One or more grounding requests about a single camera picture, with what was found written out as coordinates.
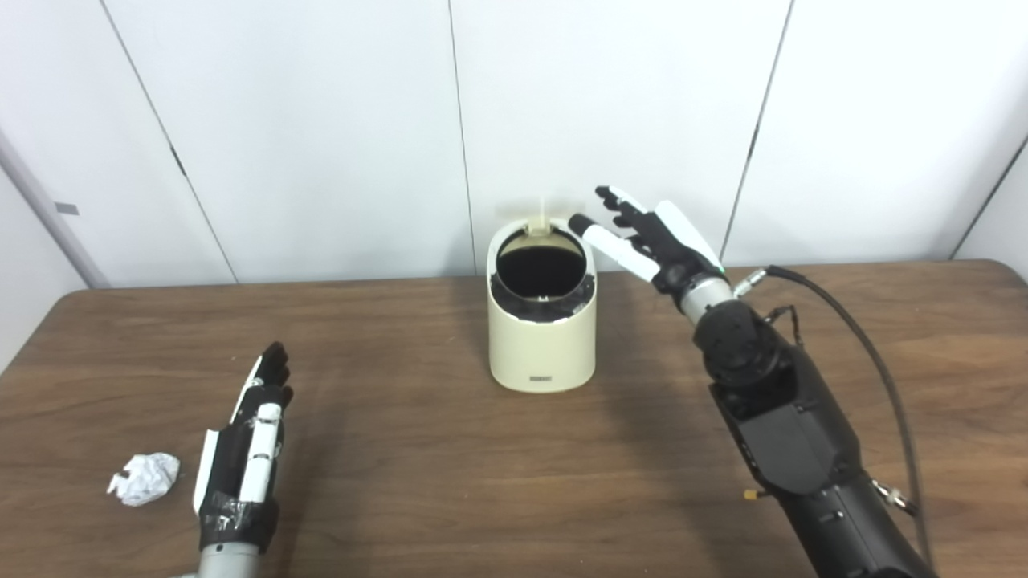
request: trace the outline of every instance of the black arm segment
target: black arm segment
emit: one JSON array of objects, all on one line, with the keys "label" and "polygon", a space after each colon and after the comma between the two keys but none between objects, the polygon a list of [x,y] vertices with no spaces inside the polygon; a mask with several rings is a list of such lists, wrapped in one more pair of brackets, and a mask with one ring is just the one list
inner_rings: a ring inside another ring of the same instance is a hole
[{"label": "black arm segment", "polygon": [[694,342],[754,478],[820,578],[938,578],[890,517],[856,434],[802,349],[738,300],[709,309]]}]

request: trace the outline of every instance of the trash can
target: trash can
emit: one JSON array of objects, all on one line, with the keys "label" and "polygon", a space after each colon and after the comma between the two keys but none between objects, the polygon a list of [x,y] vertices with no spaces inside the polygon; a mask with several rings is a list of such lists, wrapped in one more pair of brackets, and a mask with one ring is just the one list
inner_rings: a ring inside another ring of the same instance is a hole
[{"label": "trash can", "polygon": [[596,266],[563,219],[502,227],[489,243],[489,367],[502,386],[554,393],[596,367]]}]

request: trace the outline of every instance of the panel seam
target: panel seam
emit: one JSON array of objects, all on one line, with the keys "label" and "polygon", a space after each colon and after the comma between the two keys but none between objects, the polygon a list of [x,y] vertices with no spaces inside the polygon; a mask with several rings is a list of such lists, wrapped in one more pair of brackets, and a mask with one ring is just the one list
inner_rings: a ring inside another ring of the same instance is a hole
[{"label": "panel seam", "polygon": [[169,136],[168,129],[164,127],[164,121],[160,118],[157,108],[153,105],[153,99],[150,98],[150,92],[146,89],[146,84],[143,83],[143,77],[140,75],[139,69],[136,67],[136,61],[134,61],[132,55],[128,53],[128,46],[125,45],[124,38],[121,37],[121,31],[119,31],[117,25],[114,24],[114,17],[111,15],[111,11],[107,7],[107,0],[99,0],[99,2],[101,7],[104,9],[104,15],[107,16],[107,23],[111,26],[114,36],[118,39],[118,44],[121,46],[121,52],[124,53],[125,60],[128,61],[128,66],[132,67],[133,75],[136,76],[136,82],[139,83],[140,89],[143,91],[143,96],[146,98],[146,103],[150,107],[150,112],[153,113],[153,117],[157,120],[157,125],[160,127],[160,133],[164,136],[164,142],[168,143],[169,152],[172,154],[173,159],[182,173],[182,178],[185,179],[186,185],[189,187],[189,192],[192,193],[193,201],[195,201],[196,207],[199,209],[199,213],[204,217],[204,222],[207,223],[208,230],[211,231],[211,237],[214,239],[215,245],[218,246],[221,258],[224,259],[225,266],[228,267],[228,273],[232,276],[232,281],[238,284],[240,278],[235,275],[235,269],[232,268],[231,261],[228,260],[228,254],[225,252],[225,248],[222,246],[221,240],[218,238],[218,233],[214,230],[214,225],[211,224],[211,218],[208,216],[207,210],[204,208],[204,203],[200,202],[199,195],[196,194],[196,187],[193,186],[192,180],[189,178],[185,167],[182,165],[182,160],[178,155],[175,144],[172,143],[172,138]]},{"label": "panel seam", "polygon": [[785,11],[785,22],[781,25],[781,35],[778,37],[778,46],[774,51],[774,60],[771,62],[771,72],[768,74],[768,81],[764,87],[764,98],[761,99],[761,108],[757,113],[757,123],[754,125],[754,135],[749,140],[749,150],[746,153],[746,161],[742,165],[742,174],[739,176],[739,186],[735,190],[735,201],[732,202],[732,213],[728,217],[728,226],[725,227],[725,239],[721,244],[721,252],[718,258],[725,260],[725,252],[728,251],[728,240],[732,234],[732,226],[735,224],[735,216],[739,210],[739,200],[742,197],[742,187],[746,184],[746,175],[749,174],[749,161],[754,157],[754,149],[757,148],[757,139],[761,133],[761,122],[764,120],[764,110],[767,108],[768,95],[771,94],[771,84],[774,82],[775,71],[778,69],[778,59],[781,57],[781,47],[785,44],[785,34],[788,31],[788,22],[793,17],[793,5],[796,0],[790,0],[788,9]]}]

